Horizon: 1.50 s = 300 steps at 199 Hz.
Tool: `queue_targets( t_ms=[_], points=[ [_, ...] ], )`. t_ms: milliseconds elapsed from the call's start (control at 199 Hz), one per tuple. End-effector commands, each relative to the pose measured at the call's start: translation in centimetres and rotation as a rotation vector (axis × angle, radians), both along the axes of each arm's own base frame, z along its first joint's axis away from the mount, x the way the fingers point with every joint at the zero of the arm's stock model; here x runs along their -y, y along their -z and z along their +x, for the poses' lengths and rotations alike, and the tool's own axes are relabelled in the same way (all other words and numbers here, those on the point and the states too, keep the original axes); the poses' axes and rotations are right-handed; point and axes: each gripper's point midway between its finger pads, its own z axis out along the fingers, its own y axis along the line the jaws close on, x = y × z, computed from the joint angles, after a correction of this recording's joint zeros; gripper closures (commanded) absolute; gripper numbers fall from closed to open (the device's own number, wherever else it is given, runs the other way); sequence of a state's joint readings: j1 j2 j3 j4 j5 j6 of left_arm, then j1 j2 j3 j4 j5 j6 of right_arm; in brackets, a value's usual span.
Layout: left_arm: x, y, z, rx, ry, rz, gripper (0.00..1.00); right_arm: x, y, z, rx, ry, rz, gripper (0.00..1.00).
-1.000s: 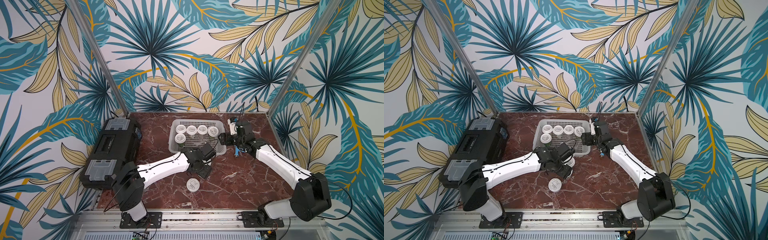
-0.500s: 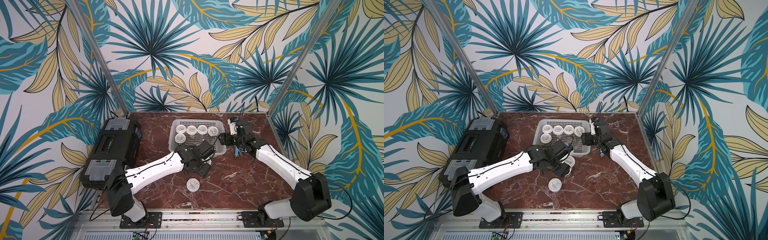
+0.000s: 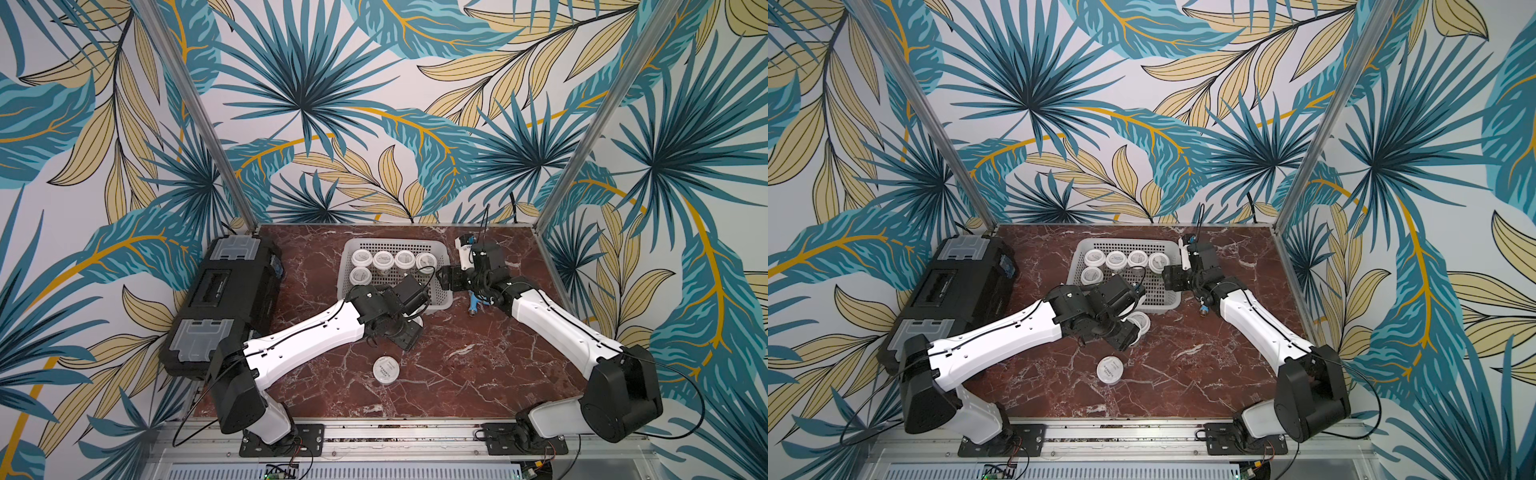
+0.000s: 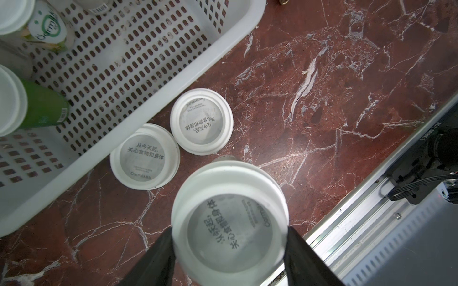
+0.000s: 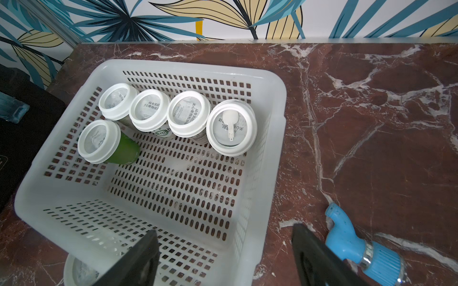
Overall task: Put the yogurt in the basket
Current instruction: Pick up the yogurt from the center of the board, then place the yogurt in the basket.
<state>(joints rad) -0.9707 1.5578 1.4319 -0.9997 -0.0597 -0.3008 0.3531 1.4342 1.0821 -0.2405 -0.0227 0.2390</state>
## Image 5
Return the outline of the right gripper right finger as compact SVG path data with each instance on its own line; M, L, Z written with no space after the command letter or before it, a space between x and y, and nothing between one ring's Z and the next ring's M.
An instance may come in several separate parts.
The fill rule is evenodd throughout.
M302 286L366 286L305 225L294 224L292 249Z

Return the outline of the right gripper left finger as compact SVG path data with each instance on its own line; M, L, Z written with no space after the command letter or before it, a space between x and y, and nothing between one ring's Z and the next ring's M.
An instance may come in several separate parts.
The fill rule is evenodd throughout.
M150 230L101 276L96 286L152 286L159 266L157 232Z

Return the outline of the white yogurt cup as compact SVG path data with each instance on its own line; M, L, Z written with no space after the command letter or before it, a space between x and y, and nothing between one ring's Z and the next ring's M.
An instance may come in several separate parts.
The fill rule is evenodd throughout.
M131 104L139 91L127 83L117 83L106 89L99 100L99 109L107 120L135 130L129 116Z
M85 263L72 255L68 255L64 271L63 281L65 286L92 286L100 274Z
M241 100L225 100L211 111L206 134L219 154L236 157L247 152L257 135L253 109Z
M78 153L92 164L131 164L138 159L140 147L121 131L118 124L96 120L80 134Z
M152 132L161 138L169 138L172 131L168 125L170 97L156 89L139 93L131 103L129 116L133 125L141 132Z
M199 145L208 143L206 124L211 113L211 103L196 91L184 91L170 102L167 120L171 131Z

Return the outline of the white plastic basket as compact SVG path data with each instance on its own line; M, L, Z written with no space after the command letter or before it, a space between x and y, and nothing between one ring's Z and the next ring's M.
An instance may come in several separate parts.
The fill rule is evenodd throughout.
M178 137L129 130L133 164L90 164L77 151L83 129L102 118L101 94L117 83L170 97L237 99L258 133L241 156ZM261 262L276 185L287 92L266 70L148 60L109 60L81 86L43 144L14 203L19 218L99 273L148 230L158 235L157 286L249 286Z

